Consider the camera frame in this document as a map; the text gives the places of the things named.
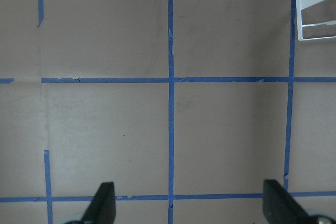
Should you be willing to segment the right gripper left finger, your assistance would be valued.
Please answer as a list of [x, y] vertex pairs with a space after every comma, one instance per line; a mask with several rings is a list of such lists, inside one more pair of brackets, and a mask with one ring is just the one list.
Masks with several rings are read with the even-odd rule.
[[116, 218], [113, 182], [102, 183], [81, 218], [81, 223], [112, 224]]

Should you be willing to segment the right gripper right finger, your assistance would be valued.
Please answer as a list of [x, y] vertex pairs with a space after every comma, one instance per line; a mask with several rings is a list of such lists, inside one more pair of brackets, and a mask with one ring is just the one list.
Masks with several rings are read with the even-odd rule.
[[268, 223], [304, 223], [310, 216], [275, 179], [263, 182], [263, 214]]

